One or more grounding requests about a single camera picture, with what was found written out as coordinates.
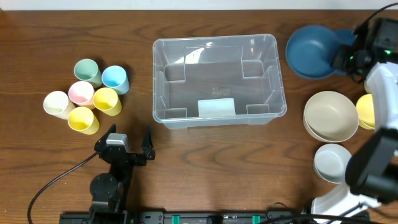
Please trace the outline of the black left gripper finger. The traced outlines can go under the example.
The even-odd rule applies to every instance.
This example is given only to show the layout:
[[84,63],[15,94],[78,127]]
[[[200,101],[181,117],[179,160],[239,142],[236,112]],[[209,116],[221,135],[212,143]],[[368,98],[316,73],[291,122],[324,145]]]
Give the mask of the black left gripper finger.
[[107,130],[107,132],[95,143],[94,150],[96,152],[103,152],[108,146],[108,144],[106,143],[108,136],[111,133],[115,132],[116,132],[116,125],[112,124],[111,127]]
[[143,155],[148,160],[155,159],[155,150],[151,139],[151,131],[150,128],[146,129],[146,133],[144,135],[144,139],[142,140],[141,149],[143,151]]

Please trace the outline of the yellow bowl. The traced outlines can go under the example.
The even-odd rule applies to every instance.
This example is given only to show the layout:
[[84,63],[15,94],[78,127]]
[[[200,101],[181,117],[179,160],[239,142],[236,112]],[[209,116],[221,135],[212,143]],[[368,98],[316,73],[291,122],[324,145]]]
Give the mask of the yellow bowl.
[[364,129],[375,128],[375,116],[372,94],[363,95],[356,103],[359,125]]

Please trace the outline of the dark blue bowl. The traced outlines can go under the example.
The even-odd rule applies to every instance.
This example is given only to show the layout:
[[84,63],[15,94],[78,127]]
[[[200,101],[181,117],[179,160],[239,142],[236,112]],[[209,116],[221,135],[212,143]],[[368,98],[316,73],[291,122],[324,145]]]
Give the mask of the dark blue bowl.
[[296,30],[287,42],[285,56],[289,67],[306,79],[324,79],[336,72],[332,62],[340,47],[335,31],[319,25]]
[[353,58],[352,45],[356,40],[356,36],[353,34],[353,31],[349,29],[337,30],[335,33],[338,37],[339,46],[334,56],[332,66],[336,74],[346,76],[349,61]]

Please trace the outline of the beige bowl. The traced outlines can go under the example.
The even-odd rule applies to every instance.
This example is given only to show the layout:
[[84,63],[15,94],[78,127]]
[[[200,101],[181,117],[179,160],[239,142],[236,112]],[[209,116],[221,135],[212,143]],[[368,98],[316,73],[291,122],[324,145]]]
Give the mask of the beige bowl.
[[313,138],[337,143],[354,136],[358,130],[359,116],[355,105],[345,95],[321,91],[306,102],[303,125]]

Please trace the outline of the light grey bowl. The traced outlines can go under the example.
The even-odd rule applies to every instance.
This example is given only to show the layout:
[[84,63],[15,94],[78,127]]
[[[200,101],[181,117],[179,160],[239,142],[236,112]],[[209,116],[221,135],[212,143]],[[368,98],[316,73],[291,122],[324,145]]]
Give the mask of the light grey bowl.
[[345,172],[351,153],[339,144],[325,144],[315,153],[313,168],[323,180],[340,184],[345,182]]

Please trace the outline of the white bowl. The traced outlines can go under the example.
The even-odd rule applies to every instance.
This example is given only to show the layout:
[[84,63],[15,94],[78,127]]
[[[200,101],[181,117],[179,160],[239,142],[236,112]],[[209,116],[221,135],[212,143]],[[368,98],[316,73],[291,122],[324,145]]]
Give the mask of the white bowl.
[[366,91],[366,93],[371,94],[371,90],[369,85],[367,84],[367,81],[364,81],[364,89]]

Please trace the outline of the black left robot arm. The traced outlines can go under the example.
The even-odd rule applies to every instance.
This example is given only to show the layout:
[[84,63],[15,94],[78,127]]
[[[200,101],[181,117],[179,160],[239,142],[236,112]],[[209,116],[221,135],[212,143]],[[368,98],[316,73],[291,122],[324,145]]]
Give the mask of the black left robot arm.
[[112,125],[96,142],[96,154],[110,168],[108,172],[97,175],[91,181],[90,223],[129,223],[133,219],[126,210],[133,169],[136,166],[145,166],[148,160],[155,159],[149,130],[144,135],[141,149],[141,153],[132,153],[127,135],[117,133],[116,125]]

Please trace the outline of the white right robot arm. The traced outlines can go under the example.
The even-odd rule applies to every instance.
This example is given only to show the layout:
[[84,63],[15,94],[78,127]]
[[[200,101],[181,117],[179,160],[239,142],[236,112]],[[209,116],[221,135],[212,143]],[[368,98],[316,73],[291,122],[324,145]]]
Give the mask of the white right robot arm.
[[[287,112],[277,40],[270,34],[159,39],[152,46],[153,118],[169,129],[267,124]],[[323,146],[318,173],[336,173],[336,187],[307,212],[288,208],[251,215],[253,223],[361,223],[358,213],[397,200],[397,21],[365,20],[355,30],[309,25],[289,38],[285,56],[298,76],[341,72],[367,82],[376,132],[357,151],[340,143],[359,125],[355,105],[335,91],[313,95],[302,112],[307,132]]]

